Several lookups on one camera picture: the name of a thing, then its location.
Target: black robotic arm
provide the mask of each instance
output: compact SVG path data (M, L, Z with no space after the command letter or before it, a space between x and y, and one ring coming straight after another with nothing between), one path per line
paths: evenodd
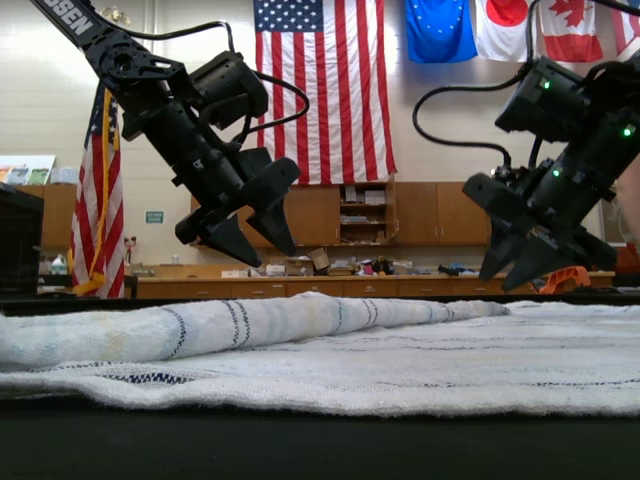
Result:
M240 150L251 118L267 111L268 97L239 53L224 52L189 75L182 63L153 55L102 18L88 0L30 1L84 52L123 108L123 137L145 134L174 171L173 183L184 184L200 203L176 226L180 241L199 239L260 265L234 215L249 205L254 214L248 223L283 253L295 253L283 202L300 171L288 158L272 162L264 148ZM223 142L211 128L225 129L243 117L236 142Z
M640 15L612 0L595 3ZM511 79L497 85L453 85L425 94L413 112L420 135L443 145L489 148L503 156L491 177L471 177L463 191L491 218L492 234L480 278L489 280L509 264L503 283L511 290L546 273L573 265L612 270L616 250L580 225L640 153L640 52L625 62L604 62L583 78L546 57L534 59L533 0L527 19L527 61ZM418 112L436 94L487 92L518 85L496 121L511 131L536 136L528 168L511 166L507 150L487 142L435 137L420 126ZM536 165L543 141L566 143L557 159Z

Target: countertop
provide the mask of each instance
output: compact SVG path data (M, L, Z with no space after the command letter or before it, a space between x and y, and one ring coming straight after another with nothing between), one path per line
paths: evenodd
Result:
M140 277L138 282L143 283L197 283L197 282L372 282L372 281L396 281L396 280L467 280L477 279L478 274L460 275L457 277L446 274L433 275L385 275L385 276L322 276L322 277L247 277L247 278L221 278L221 277ZM591 278L614 277L614 272L589 272ZM503 279L506 274L499 273L494 278Z

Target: european union flag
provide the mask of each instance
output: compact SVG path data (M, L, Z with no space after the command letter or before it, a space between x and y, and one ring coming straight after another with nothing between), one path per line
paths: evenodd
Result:
M462 62L477 55L468 0L405 0L409 59Z

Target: red circle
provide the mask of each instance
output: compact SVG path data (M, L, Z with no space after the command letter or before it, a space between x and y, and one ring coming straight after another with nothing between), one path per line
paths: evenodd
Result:
M515 27L527 19L526 0L487 0L487 16L503 27Z

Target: flag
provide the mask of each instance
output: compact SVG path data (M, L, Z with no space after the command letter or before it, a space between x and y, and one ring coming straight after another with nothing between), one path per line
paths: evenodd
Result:
M619 0L623 5L640 8L640 0ZM640 17L620 10L611 10L616 35L616 50L619 60L628 60L640 49Z
M409 59L462 62L477 55L469 0L405 0Z
M124 206L118 105L98 86L80 167L72 221L74 292L101 298L124 295Z
M300 167L300 184L342 184L396 171L384 57L384 0L254 0L258 70L306 92L309 113L258 133L258 146ZM269 112L303 107L265 82Z
M546 0L540 3L540 9L544 46L549 58L558 62L595 62L602 58L593 2Z
M479 57L503 62L526 60L530 3L531 0L476 0L476 47Z

